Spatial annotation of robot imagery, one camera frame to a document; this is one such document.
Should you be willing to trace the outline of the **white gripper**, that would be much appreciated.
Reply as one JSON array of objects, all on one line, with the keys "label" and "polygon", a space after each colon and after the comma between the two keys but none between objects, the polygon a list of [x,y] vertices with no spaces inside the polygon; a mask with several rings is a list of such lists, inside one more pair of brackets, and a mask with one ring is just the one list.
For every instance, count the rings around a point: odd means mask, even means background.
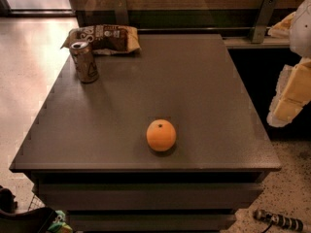
[{"label": "white gripper", "polygon": [[[290,49],[301,57],[311,57],[311,0],[304,0],[267,32],[270,37],[286,39]],[[266,118],[273,127],[284,127],[311,101],[311,59],[302,58],[295,66],[285,65],[280,72]]]}]

